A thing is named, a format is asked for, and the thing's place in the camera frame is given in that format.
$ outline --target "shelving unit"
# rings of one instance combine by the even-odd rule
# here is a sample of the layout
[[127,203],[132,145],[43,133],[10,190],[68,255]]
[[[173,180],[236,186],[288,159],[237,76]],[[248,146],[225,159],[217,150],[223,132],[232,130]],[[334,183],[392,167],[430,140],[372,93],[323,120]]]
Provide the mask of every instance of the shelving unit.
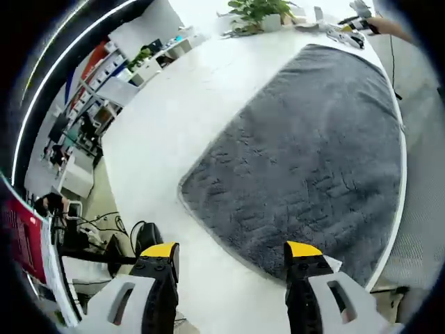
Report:
[[[79,80],[79,86],[76,88],[72,98],[65,105],[63,113],[71,119],[68,123],[67,131],[72,127],[75,121],[79,119],[79,116],[85,112],[88,112],[90,117],[95,120],[95,116],[104,106],[106,101],[98,96],[96,92],[108,79],[113,75],[116,75],[127,62],[127,58],[124,54],[115,45],[112,46],[114,46],[114,49],[96,64],[91,73],[89,73],[85,79]],[[79,97],[79,92],[82,91],[82,89],[84,89],[84,91]],[[71,107],[73,101],[76,99],[78,99],[78,101]]]

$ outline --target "gray fluffy rug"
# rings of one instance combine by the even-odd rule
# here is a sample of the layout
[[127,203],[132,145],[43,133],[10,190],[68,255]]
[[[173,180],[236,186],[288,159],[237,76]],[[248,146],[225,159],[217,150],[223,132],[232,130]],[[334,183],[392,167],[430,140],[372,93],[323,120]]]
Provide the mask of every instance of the gray fluffy rug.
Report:
[[399,125],[379,69],[308,45],[212,143],[181,185],[216,239],[284,278],[283,243],[312,244],[365,285],[401,183]]

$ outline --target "white box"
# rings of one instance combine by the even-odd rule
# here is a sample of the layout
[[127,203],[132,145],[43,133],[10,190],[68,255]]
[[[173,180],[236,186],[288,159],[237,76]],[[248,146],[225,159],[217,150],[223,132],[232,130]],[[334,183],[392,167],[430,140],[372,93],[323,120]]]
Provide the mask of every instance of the white box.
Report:
[[89,109],[88,109],[88,114],[91,117],[95,117],[97,112],[99,111],[99,106],[97,104],[93,104]]
[[130,80],[131,76],[133,75],[133,73],[131,73],[131,71],[128,68],[124,68],[122,71],[120,71],[118,73],[118,75],[116,75],[116,77],[119,80],[128,82],[128,80]]
[[100,86],[100,82],[98,82],[98,80],[93,80],[93,81],[90,83],[90,87],[91,87],[93,90],[97,90],[97,89],[99,88],[99,86]]
[[90,98],[91,98],[91,94],[85,90],[81,96],[81,101],[86,103],[86,102],[88,102],[88,100]]
[[110,54],[111,52],[113,52],[114,50],[116,50],[116,44],[113,43],[113,41],[110,41],[108,43],[105,44],[105,50]]
[[77,103],[74,105],[74,110],[75,111],[80,111],[82,108],[83,108],[83,106],[84,106],[85,104],[81,101],[81,100],[79,100],[79,101],[77,101]]
[[71,110],[70,111],[70,114],[68,115],[68,118],[70,119],[70,120],[74,120],[74,119],[76,119],[76,117],[77,117],[77,112],[73,109],[73,110]]
[[115,63],[109,63],[106,67],[105,67],[105,70],[108,72],[108,73],[113,73],[113,71],[116,69],[116,65],[115,65]]
[[116,66],[119,66],[124,61],[124,57],[122,57],[122,54],[114,58],[113,63],[115,63]]
[[96,80],[99,80],[99,81],[103,82],[103,81],[106,80],[107,76],[108,75],[106,75],[105,71],[102,71],[102,72],[99,73],[99,75],[97,75]]

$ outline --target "desk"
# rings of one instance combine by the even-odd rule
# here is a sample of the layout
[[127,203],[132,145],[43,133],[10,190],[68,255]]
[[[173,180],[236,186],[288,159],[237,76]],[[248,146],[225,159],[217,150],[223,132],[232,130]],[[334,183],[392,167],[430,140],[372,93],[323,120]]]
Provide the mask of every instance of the desk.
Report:
[[165,56],[166,54],[170,54],[173,58],[178,59],[179,55],[176,53],[175,49],[181,48],[182,51],[186,54],[192,49],[192,45],[190,43],[190,37],[184,38],[182,40],[178,40],[169,47],[165,48],[164,50],[161,50],[157,54],[155,54],[152,59],[156,59],[160,56]]
[[189,52],[192,49],[190,38],[184,38],[183,40],[177,41],[173,45],[170,45],[166,49],[155,54],[128,77],[127,82],[133,81],[138,87],[143,87],[152,77],[162,70],[161,66],[156,61],[157,58],[169,54],[173,58],[178,59],[180,55],[175,51],[177,48],[181,48],[185,54]]
[[[219,246],[183,207],[177,187],[228,122],[310,43],[365,58],[382,70],[391,86],[367,41],[365,50],[358,50],[324,34],[294,30],[214,39],[150,80],[103,137],[108,178],[125,229],[131,230],[140,220],[152,221],[165,241],[181,244],[178,311],[201,333],[290,332],[285,286],[245,267]],[[393,102],[401,121],[394,94]],[[400,141],[402,203],[396,214],[394,238],[391,236],[382,254],[375,279],[391,251],[403,208],[403,133]]]

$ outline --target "green plant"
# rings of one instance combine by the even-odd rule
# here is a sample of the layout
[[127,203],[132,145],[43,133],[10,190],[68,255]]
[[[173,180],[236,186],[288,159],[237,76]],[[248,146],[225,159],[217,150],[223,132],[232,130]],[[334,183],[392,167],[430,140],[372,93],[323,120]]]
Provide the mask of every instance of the green plant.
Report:
[[142,47],[138,55],[128,63],[127,68],[129,70],[133,70],[133,67],[140,66],[143,63],[144,59],[150,58],[151,55],[152,52],[148,47]]
[[280,14],[281,18],[293,16],[289,5],[283,0],[233,0],[228,5],[233,8],[231,13],[240,15],[249,26],[259,30],[267,15]]

